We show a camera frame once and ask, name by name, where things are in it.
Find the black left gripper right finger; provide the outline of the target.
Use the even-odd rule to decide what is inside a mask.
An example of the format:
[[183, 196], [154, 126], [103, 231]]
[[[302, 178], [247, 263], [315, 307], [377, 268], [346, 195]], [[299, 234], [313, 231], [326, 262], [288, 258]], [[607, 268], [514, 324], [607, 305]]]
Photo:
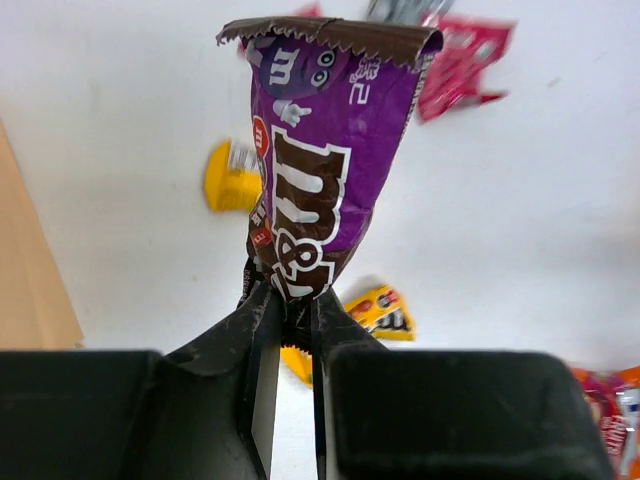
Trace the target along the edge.
[[317, 478], [325, 480], [330, 478], [327, 474], [327, 440], [333, 439], [333, 433], [327, 433], [332, 429], [328, 387], [331, 356], [344, 348], [387, 351], [387, 347], [345, 311], [332, 288], [311, 302], [310, 322], [316, 469]]

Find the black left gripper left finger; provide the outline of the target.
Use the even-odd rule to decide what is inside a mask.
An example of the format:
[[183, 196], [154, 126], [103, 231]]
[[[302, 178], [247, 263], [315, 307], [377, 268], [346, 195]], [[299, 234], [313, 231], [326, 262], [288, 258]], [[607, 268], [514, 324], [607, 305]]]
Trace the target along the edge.
[[279, 296], [266, 284], [163, 362], [161, 479], [267, 479], [279, 369]]

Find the yellow M&M's peanut packet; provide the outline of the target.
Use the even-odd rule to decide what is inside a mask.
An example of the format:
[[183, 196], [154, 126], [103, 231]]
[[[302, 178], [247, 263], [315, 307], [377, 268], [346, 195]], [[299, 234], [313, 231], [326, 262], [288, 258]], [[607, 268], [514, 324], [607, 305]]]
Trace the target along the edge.
[[[374, 338], [391, 341], [416, 340], [416, 323], [404, 297], [389, 285], [380, 285], [343, 304], [346, 312]], [[281, 359], [290, 371], [312, 388], [312, 356], [297, 347], [282, 347]]]

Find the yellow snack bar wrapper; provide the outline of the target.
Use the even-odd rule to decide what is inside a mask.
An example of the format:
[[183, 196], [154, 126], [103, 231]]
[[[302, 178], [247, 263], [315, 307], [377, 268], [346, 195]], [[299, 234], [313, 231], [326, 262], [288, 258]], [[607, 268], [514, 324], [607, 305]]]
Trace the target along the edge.
[[218, 144], [209, 156], [203, 190], [214, 212], [251, 211], [262, 192], [253, 148], [231, 139]]

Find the brown paper bag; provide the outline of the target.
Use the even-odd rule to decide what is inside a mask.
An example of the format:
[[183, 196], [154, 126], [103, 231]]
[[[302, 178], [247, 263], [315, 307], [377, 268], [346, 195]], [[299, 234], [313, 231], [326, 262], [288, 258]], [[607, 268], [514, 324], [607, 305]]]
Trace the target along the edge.
[[5, 132], [1, 133], [1, 347], [81, 347], [84, 334]]

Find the purple M&M's chocolate packet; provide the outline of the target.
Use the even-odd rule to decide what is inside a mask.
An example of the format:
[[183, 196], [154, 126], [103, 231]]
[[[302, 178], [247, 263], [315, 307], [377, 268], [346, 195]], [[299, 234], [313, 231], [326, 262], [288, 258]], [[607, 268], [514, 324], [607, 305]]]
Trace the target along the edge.
[[322, 17], [232, 21], [252, 71], [263, 193], [250, 242], [289, 301], [326, 292], [363, 239], [442, 33]]

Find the orange chips bag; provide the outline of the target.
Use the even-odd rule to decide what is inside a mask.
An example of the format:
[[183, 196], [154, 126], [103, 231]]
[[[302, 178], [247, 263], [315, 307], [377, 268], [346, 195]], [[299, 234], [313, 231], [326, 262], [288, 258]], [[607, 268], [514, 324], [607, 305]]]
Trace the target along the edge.
[[575, 368], [618, 479], [639, 478], [639, 367], [612, 372]]

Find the silver snack packet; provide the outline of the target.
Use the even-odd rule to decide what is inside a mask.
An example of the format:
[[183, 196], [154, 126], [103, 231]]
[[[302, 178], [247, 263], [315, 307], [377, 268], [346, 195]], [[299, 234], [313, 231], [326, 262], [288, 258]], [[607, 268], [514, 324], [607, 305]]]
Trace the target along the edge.
[[446, 14], [453, 0], [372, 0], [366, 20], [402, 25], [422, 25]]

